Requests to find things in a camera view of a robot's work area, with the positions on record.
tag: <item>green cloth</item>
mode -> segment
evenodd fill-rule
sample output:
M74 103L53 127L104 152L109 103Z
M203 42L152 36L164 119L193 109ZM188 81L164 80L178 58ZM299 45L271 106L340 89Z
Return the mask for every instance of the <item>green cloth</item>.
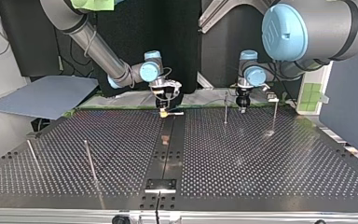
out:
M71 0L76 9L87 9L91 11L115 10L115 0Z

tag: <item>metal frame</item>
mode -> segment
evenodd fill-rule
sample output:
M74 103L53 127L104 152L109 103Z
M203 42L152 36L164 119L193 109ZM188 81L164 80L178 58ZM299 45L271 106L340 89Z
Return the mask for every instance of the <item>metal frame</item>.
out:
M213 0L200 18L200 30L208 33L234 7L250 5L264 15L272 3L273 0Z

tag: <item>green tape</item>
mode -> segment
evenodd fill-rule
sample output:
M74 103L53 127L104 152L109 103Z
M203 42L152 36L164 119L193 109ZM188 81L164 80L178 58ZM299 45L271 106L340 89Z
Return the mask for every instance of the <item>green tape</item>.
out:
M298 110L307 112L316 111L322 96L321 90L322 84L320 83L305 83Z
M71 0L74 8L87 9L91 11L113 11L115 0Z

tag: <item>robotic arm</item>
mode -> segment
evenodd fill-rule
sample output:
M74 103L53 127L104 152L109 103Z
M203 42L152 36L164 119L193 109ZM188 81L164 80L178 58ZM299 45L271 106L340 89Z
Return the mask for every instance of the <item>robotic arm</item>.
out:
M73 8L70 0L40 2L53 25L71 36L85 50L85 55L89 55L107 73L109 84L113 88L133 87L135 83L146 81L157 98L161 114L166 114L170 101L179 95L182 85L163 75L164 67L158 51L145 53L144 63L130 66L118 58L89 23L88 11ZM170 98L166 96L167 88L174 88Z
M268 9L262 31L264 48L275 62L280 62L276 72L283 77L296 79L331 61L358 54L358 0L279 2ZM256 51L242 52L237 89L241 112L250 105L253 88L268 89L265 82L273 70L269 68L269 64L257 62Z

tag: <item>silver bracket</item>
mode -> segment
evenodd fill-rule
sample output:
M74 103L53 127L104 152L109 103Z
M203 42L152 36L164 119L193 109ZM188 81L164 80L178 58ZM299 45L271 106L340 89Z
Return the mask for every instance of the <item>silver bracket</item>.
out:
M208 33L234 7L249 5L264 15L272 3L273 0L213 0L200 18L200 30Z
M205 90L213 90L214 86L211 82L209 82L201 73L197 74L197 81L201 85L201 87Z

